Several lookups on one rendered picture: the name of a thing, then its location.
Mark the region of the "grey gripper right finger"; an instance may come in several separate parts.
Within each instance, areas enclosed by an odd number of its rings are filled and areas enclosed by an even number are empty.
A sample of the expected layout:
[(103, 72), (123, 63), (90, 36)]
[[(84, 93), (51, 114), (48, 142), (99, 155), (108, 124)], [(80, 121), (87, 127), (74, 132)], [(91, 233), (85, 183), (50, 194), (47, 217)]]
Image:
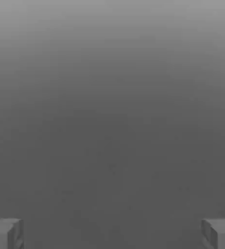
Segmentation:
[(203, 249), (225, 249), (225, 218), (202, 219)]

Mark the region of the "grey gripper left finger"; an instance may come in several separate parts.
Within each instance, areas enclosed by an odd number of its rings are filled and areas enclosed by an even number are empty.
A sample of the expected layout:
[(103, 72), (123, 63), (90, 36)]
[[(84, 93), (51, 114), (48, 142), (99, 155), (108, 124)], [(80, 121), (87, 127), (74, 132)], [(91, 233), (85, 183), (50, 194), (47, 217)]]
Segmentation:
[(0, 218), (0, 249), (24, 249), (22, 219)]

